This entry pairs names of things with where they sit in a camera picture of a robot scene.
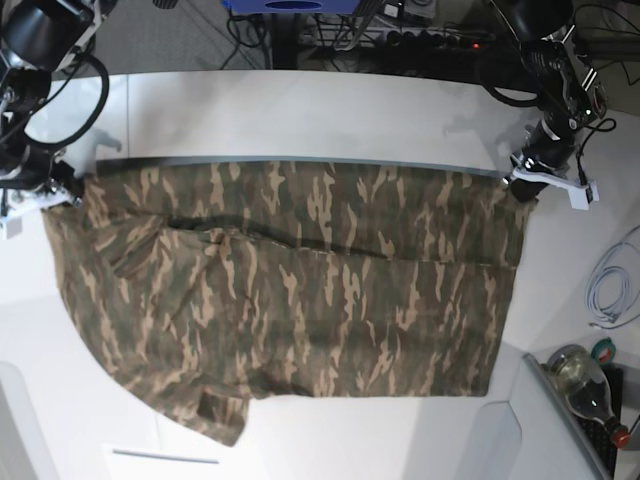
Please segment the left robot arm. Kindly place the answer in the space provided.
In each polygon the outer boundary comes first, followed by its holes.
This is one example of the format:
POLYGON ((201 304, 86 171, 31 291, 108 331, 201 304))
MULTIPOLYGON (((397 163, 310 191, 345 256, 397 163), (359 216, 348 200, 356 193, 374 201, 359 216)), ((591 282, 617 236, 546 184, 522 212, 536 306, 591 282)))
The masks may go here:
POLYGON ((512 195, 526 203, 552 186, 565 191, 571 206, 587 210, 598 199, 597 186, 581 164, 584 146, 606 116, 595 95, 596 71, 580 75, 570 56, 574 5, 571 1, 492 1, 497 21, 534 84, 535 98, 515 100, 485 85, 503 103, 541 111, 522 147, 510 155, 503 178, 512 195))

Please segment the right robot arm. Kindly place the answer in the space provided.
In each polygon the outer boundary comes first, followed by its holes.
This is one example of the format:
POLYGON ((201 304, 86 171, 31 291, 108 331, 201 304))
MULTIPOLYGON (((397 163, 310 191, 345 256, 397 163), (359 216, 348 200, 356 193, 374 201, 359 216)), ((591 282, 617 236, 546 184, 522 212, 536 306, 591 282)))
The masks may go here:
POLYGON ((114 10, 113 1, 20 1, 1 13, 1 236, 22 231, 23 217, 60 204, 77 206, 82 180, 63 160, 102 113, 110 91, 109 74, 94 54, 97 30, 114 10), (52 77, 72 80, 91 67, 100 78, 96 106, 67 138, 36 140, 26 127, 56 98, 52 77))

